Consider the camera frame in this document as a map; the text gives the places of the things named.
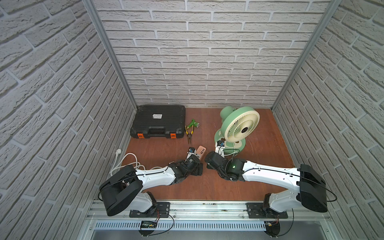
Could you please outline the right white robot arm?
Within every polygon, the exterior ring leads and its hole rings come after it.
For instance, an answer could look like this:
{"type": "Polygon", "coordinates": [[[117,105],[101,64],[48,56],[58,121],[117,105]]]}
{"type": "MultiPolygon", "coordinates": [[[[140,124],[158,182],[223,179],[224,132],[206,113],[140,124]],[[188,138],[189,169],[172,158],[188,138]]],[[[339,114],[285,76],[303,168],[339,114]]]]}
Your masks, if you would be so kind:
{"type": "Polygon", "coordinates": [[[277,215],[299,206],[318,213],[328,211],[326,181],[309,165],[278,168],[243,159],[229,160],[215,152],[208,153],[205,162],[208,169],[216,170],[224,180],[261,182],[285,188],[283,192],[265,195],[264,212],[277,215]]]}

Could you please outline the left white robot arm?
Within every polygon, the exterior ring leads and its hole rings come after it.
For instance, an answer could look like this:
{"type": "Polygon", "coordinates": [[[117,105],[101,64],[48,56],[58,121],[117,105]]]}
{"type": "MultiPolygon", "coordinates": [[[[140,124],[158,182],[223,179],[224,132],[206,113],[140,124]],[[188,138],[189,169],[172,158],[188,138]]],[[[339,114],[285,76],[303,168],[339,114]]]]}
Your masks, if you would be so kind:
{"type": "Polygon", "coordinates": [[[181,183],[188,176],[201,176],[203,164],[197,155],[186,160],[170,163],[155,170],[135,170],[126,166],[101,184],[99,190],[107,215],[115,216],[128,209],[140,217],[157,215],[158,203],[146,189],[181,183]]]}

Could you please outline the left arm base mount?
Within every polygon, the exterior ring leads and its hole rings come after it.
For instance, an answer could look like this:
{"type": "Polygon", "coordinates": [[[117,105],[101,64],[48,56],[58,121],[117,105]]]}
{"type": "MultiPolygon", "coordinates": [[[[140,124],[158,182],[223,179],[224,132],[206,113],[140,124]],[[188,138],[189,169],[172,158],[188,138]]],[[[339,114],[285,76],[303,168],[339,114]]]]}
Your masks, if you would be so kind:
{"type": "Polygon", "coordinates": [[[144,213],[137,210],[131,210],[129,216],[130,218],[168,218],[170,205],[170,202],[156,202],[144,213]]]}

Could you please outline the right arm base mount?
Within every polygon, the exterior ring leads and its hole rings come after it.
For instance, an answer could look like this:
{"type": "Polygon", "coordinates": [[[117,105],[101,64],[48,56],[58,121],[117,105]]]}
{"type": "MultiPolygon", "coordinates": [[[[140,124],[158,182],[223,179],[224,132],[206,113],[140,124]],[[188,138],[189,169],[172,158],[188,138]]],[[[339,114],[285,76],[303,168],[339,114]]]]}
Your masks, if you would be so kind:
{"type": "Polygon", "coordinates": [[[249,219],[287,219],[287,212],[278,213],[264,203],[246,203],[249,219]]]}

